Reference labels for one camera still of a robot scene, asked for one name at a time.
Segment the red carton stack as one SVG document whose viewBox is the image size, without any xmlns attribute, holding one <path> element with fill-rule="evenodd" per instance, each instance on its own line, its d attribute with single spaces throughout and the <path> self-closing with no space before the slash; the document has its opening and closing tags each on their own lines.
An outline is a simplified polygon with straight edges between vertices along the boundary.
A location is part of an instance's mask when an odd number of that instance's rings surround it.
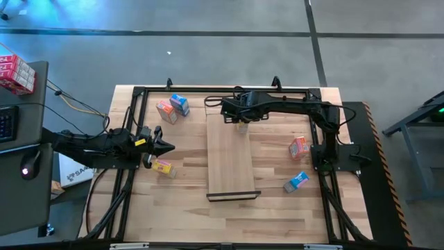
<svg viewBox="0 0 444 250">
<path fill-rule="evenodd" d="M 34 93 L 37 73 L 16 54 L 0 56 L 0 86 L 16 95 Z"/>
</svg>

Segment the black desk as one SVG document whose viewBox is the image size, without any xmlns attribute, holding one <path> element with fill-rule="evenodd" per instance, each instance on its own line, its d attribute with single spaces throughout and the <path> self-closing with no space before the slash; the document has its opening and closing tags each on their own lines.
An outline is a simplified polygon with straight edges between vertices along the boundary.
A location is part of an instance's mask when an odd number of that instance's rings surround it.
<svg viewBox="0 0 444 250">
<path fill-rule="evenodd" d="M 49 220 L 53 149 L 42 143 L 47 61 L 29 64 L 37 74 L 34 93 L 15 95 L 0 88 L 0 107 L 18 106 L 16 138 L 0 142 L 0 236 L 45 225 Z M 40 169 L 31 180 L 22 177 L 22 158 L 39 153 Z"/>
</svg>

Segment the desk caster wheel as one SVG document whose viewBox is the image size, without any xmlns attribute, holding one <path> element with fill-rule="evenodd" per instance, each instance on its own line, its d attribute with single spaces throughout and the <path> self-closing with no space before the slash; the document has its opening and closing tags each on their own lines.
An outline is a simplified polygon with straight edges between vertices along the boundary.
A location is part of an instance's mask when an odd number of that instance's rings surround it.
<svg viewBox="0 0 444 250">
<path fill-rule="evenodd" d="M 47 237 L 47 236 L 53 235 L 54 232 L 55 232 L 55 229 L 54 229 L 54 227 L 52 227 L 52 225 L 45 224 L 45 225 L 42 225 L 42 226 L 38 227 L 38 229 L 37 229 L 37 236 L 39 238 L 43 238 L 43 237 Z"/>
</svg>

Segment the wooden shelf with black rails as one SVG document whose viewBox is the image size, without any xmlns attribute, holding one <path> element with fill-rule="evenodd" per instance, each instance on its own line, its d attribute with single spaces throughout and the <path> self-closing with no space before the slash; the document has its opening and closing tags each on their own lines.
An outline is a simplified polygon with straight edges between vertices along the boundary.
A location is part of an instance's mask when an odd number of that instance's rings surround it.
<svg viewBox="0 0 444 250">
<path fill-rule="evenodd" d="M 250 140 L 239 126 L 226 123 L 220 108 L 206 108 L 207 167 L 210 202 L 256 199 Z"/>
</svg>

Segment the black keyboard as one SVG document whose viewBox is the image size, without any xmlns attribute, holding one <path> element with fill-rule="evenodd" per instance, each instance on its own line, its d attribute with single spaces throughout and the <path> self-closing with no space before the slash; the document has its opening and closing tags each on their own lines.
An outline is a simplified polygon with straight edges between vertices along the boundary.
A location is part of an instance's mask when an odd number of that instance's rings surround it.
<svg viewBox="0 0 444 250">
<path fill-rule="evenodd" d="M 17 137 L 18 121 L 18 106 L 0 107 L 0 143 L 15 140 Z"/>
</svg>

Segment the dark metal cart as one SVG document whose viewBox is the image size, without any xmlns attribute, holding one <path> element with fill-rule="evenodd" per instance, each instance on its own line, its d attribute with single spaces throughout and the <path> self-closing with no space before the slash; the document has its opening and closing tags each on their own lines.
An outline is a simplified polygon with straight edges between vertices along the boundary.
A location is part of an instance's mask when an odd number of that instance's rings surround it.
<svg viewBox="0 0 444 250">
<path fill-rule="evenodd" d="M 440 106 L 444 106 L 444 91 L 382 131 L 386 137 L 400 132 L 405 142 L 409 169 L 420 188 L 418 194 L 407 198 L 408 202 L 444 199 L 444 123 L 429 118 Z"/>
</svg>

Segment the orange cereal box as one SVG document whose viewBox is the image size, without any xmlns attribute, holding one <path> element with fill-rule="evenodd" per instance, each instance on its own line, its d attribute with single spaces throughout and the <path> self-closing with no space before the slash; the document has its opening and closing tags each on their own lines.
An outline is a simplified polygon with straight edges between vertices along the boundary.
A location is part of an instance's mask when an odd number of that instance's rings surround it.
<svg viewBox="0 0 444 250">
<path fill-rule="evenodd" d="M 170 124 L 175 124 L 177 121 L 177 115 L 171 104 L 168 104 L 165 101 L 159 101 L 156 104 L 156 108 L 163 120 Z"/>
<path fill-rule="evenodd" d="M 305 137 L 296 137 L 289 145 L 289 153 L 293 160 L 297 160 L 310 152 Z"/>
</svg>

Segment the silver frame bracket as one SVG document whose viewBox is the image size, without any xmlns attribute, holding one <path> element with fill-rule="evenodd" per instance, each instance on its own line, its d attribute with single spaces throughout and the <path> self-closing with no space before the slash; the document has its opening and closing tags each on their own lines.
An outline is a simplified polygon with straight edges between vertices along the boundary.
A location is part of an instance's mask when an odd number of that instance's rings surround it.
<svg viewBox="0 0 444 250">
<path fill-rule="evenodd" d="M 343 250 L 341 245 L 334 244 L 305 244 L 304 250 Z"/>
<path fill-rule="evenodd" d="M 109 250 L 145 250 L 149 249 L 148 242 L 125 242 L 110 245 Z"/>
</svg>

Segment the black computer mouse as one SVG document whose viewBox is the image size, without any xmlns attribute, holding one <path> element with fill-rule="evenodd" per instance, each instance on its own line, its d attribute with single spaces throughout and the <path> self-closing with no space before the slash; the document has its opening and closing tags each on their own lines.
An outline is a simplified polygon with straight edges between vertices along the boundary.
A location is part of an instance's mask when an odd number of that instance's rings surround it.
<svg viewBox="0 0 444 250">
<path fill-rule="evenodd" d="M 40 157 L 41 151 L 39 149 L 31 149 L 22 157 L 20 174 L 24 180 L 32 180 L 39 174 Z"/>
</svg>

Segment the white cardboard box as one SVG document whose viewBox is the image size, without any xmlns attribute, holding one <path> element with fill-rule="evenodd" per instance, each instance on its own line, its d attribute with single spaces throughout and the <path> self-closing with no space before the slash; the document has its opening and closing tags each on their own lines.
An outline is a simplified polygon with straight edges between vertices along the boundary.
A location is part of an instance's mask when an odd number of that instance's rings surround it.
<svg viewBox="0 0 444 250">
<path fill-rule="evenodd" d="M 60 184 L 67 188 L 93 178 L 94 170 L 59 153 Z"/>
</svg>

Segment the device with green light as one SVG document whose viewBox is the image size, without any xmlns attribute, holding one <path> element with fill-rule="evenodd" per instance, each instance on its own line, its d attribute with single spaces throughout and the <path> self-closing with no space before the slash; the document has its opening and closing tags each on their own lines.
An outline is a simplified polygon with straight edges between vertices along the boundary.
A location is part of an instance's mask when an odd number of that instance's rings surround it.
<svg viewBox="0 0 444 250">
<path fill-rule="evenodd" d="M 444 123 L 444 106 L 434 108 L 429 118 L 432 122 Z"/>
</svg>

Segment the black aluminium table frame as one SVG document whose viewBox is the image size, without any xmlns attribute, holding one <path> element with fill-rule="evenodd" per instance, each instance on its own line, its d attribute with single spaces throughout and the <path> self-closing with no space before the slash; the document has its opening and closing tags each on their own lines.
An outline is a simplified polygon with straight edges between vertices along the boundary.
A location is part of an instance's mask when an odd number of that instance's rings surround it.
<svg viewBox="0 0 444 250">
<path fill-rule="evenodd" d="M 175 178 L 149 169 L 135 174 L 124 240 L 134 242 L 325 243 L 323 200 L 310 156 L 292 160 L 288 147 L 303 136 L 311 141 L 306 115 L 273 113 L 249 127 L 256 199 L 208 201 L 207 124 L 203 100 L 220 95 L 218 87 L 177 87 L 191 112 L 175 124 L 161 119 L 156 103 L 164 90 L 149 90 L 144 122 L 161 126 L 164 140 L 176 148 L 163 155 Z M 309 180 L 294 192 L 283 185 L 300 172 Z"/>
</svg>

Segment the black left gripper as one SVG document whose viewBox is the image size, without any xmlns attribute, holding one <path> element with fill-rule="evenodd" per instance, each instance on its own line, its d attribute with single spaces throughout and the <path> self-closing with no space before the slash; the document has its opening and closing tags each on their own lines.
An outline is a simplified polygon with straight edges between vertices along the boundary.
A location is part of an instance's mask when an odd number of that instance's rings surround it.
<svg viewBox="0 0 444 250">
<path fill-rule="evenodd" d="M 139 136 L 135 137 L 133 140 L 133 152 L 134 153 L 145 153 L 142 158 L 143 166 L 147 169 L 152 167 L 151 159 L 153 156 L 156 158 L 173 151 L 176 147 L 162 139 L 163 132 L 161 126 L 156 126 L 154 130 L 154 141 L 151 136 L 150 140 L 146 140 L 145 144 L 135 146 L 135 142 L 139 140 Z"/>
</svg>

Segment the blue cereal box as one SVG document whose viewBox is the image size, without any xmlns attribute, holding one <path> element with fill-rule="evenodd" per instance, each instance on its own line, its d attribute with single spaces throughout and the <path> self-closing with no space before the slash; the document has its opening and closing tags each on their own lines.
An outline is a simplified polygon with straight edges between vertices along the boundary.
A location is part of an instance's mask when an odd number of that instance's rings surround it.
<svg viewBox="0 0 444 250">
<path fill-rule="evenodd" d="M 291 193 L 299 189 L 304 183 L 309 180 L 308 175 L 305 172 L 300 172 L 294 176 L 290 181 L 283 185 L 284 190 L 287 193 Z"/>
<path fill-rule="evenodd" d="M 189 114 L 189 104 L 185 97 L 179 94 L 172 94 L 169 101 L 179 115 L 186 117 Z"/>
</svg>

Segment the small brown cardboard box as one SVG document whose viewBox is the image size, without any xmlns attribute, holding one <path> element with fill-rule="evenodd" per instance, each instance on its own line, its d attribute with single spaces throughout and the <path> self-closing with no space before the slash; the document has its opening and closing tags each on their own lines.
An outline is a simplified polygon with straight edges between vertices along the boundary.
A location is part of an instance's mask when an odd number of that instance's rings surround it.
<svg viewBox="0 0 444 250">
<path fill-rule="evenodd" d="M 54 199 L 60 194 L 64 193 L 65 190 L 62 188 L 61 184 L 57 181 L 51 182 L 51 197 Z"/>
</svg>

